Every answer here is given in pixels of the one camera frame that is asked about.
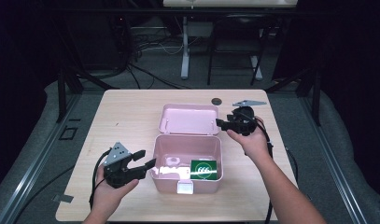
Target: pink plastic container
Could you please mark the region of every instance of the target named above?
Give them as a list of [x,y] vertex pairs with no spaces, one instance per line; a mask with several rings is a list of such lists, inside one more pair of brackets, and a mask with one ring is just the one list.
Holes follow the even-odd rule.
[[[165,105],[150,170],[157,190],[164,193],[214,193],[222,179],[221,141],[215,135],[218,108],[214,105]],[[216,161],[217,180],[190,179],[192,160]]]

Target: green package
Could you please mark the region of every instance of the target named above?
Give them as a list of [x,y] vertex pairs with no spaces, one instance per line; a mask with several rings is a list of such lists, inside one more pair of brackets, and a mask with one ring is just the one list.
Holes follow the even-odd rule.
[[216,161],[191,161],[190,178],[217,180],[217,162]]

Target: person's left hand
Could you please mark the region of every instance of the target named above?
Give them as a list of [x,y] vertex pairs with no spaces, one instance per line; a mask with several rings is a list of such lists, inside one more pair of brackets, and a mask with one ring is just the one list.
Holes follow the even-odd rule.
[[93,206],[84,223],[106,223],[108,218],[117,210],[121,199],[139,183],[138,179],[134,179],[125,186],[114,189],[104,180],[104,172],[104,166],[100,165],[97,169],[96,186],[101,181],[102,183],[94,192]]

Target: table top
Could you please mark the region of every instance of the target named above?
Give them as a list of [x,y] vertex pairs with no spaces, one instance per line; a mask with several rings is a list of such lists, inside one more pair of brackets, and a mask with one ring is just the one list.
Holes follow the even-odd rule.
[[296,7],[298,0],[163,0],[165,7]]
[[[152,159],[162,108],[167,104],[218,105],[218,117],[226,120],[242,100],[266,102],[252,106],[264,120],[274,144],[274,160],[295,183],[289,158],[283,145],[274,113],[265,91],[261,90],[111,90],[106,91],[78,156],[65,195],[71,203],[61,202],[56,213],[60,221],[81,221],[90,212],[91,176],[100,156],[121,142],[131,152],[146,150],[146,157],[132,161],[143,165]],[[110,221],[253,221],[264,220],[269,197],[259,171],[243,149],[225,132],[219,132],[224,175],[218,191],[213,194],[175,194],[157,191],[150,173],[123,198]]]

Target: open lid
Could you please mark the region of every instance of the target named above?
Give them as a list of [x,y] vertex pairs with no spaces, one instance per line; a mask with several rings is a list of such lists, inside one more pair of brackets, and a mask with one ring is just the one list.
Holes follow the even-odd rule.
[[161,133],[212,135],[219,130],[217,118],[215,105],[169,104],[163,107],[159,129]]

